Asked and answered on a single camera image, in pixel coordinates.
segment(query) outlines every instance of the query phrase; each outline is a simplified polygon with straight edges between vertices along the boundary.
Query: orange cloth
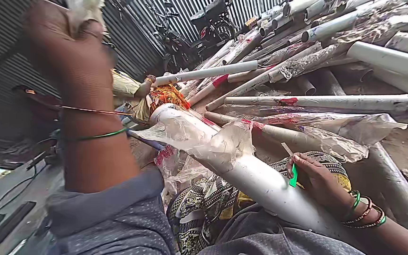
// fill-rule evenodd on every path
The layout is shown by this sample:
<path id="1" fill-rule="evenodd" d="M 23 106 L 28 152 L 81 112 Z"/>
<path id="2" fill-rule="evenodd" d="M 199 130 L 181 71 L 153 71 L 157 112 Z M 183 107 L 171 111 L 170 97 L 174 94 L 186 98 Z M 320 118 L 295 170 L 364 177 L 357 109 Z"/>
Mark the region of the orange cloth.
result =
<path id="1" fill-rule="evenodd" d="M 167 102 L 177 104 L 185 109 L 190 109 L 190 104 L 184 99 L 184 96 L 171 84 L 158 86 L 154 88 L 149 95 L 152 99 L 152 104 L 150 105 L 151 114 L 157 107 Z"/>

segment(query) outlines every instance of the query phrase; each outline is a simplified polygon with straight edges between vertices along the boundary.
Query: hand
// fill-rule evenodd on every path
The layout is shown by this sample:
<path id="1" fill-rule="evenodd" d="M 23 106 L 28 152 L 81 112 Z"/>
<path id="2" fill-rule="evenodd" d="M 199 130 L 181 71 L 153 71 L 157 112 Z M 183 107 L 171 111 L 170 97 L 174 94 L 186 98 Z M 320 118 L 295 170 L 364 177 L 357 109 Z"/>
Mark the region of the hand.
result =
<path id="1" fill-rule="evenodd" d="M 66 105 L 103 110 L 92 105 L 112 88 L 111 60 L 101 44 L 103 27 L 88 20 L 80 26 L 78 38 L 72 38 L 68 13 L 59 5 L 40 0 L 26 19 L 26 55 L 59 90 Z"/>
<path id="2" fill-rule="evenodd" d="M 354 205 L 354 198 L 343 189 L 336 177 L 324 165 L 303 153 L 294 153 L 286 165 L 289 177 L 292 177 L 292 163 L 297 167 L 297 181 L 308 194 L 337 219 L 343 220 Z"/>

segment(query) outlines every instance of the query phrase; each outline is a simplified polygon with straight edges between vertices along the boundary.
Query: patterned fabric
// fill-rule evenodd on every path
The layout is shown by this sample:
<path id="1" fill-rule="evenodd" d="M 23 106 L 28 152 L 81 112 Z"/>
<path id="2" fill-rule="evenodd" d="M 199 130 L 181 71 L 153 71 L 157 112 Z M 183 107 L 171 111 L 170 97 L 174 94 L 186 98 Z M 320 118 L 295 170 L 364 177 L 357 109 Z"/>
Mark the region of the patterned fabric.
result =
<path id="1" fill-rule="evenodd" d="M 307 152 L 307 156 L 325 165 L 350 190 L 350 181 L 342 165 L 322 152 Z M 270 164 L 287 176 L 289 158 Z M 181 255 L 195 255 L 215 243 L 227 221 L 241 209 L 254 204 L 252 199 L 213 174 L 183 190 L 168 206 L 166 216 L 173 229 Z"/>

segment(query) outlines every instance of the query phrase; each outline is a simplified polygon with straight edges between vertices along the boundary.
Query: forearm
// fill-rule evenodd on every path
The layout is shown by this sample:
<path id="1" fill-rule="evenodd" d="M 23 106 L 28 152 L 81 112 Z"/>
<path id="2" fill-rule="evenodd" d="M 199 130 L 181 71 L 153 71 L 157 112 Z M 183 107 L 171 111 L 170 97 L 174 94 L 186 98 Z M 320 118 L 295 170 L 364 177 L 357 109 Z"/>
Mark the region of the forearm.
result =
<path id="1" fill-rule="evenodd" d="M 88 109 L 113 111 L 112 92 L 71 91 L 65 96 L 65 105 Z M 139 173 L 125 133 L 86 141 L 71 141 L 83 136 L 97 136 L 122 129 L 113 115 L 64 110 L 65 188 L 69 191 L 92 193 L 118 185 Z"/>
<path id="2" fill-rule="evenodd" d="M 354 216 L 358 217 L 365 212 L 367 205 L 360 202 L 355 209 Z M 358 224 L 366 225 L 377 221 L 380 213 L 375 209 L 371 209 L 367 216 L 365 216 Z M 360 242 L 366 249 L 367 254 L 394 254 L 394 255 L 408 255 L 408 229 L 388 219 L 386 222 L 378 227 L 370 227 L 364 229 L 349 229 L 349 232 Z"/>

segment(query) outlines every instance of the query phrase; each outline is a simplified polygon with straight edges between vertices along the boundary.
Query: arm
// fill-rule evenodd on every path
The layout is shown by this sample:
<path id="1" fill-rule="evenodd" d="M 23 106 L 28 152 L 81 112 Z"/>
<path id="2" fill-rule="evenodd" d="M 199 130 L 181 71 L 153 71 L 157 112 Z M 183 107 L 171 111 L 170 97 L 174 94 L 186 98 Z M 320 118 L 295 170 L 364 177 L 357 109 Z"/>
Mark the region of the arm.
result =
<path id="1" fill-rule="evenodd" d="M 26 20 L 27 53 L 33 66 L 53 84 L 66 106 L 113 111 L 111 61 L 102 47 L 102 25 L 88 21 L 80 38 L 68 34 L 68 10 L 39 1 Z M 64 110 L 66 139 L 122 129 L 116 116 Z M 125 133 L 65 144 L 65 188 L 92 193 L 139 173 Z"/>
<path id="2" fill-rule="evenodd" d="M 292 175 L 292 162 L 298 168 L 298 182 L 339 221 L 353 220 L 368 208 L 366 204 L 360 202 L 351 219 L 344 219 L 354 205 L 355 199 L 339 185 L 330 171 L 316 160 L 302 153 L 295 153 L 287 165 L 289 176 Z M 360 225 L 375 222 L 379 217 L 380 213 L 371 209 L 361 220 Z M 387 219 L 379 227 L 349 231 L 365 247 L 367 254 L 408 254 L 408 229 L 391 219 Z"/>

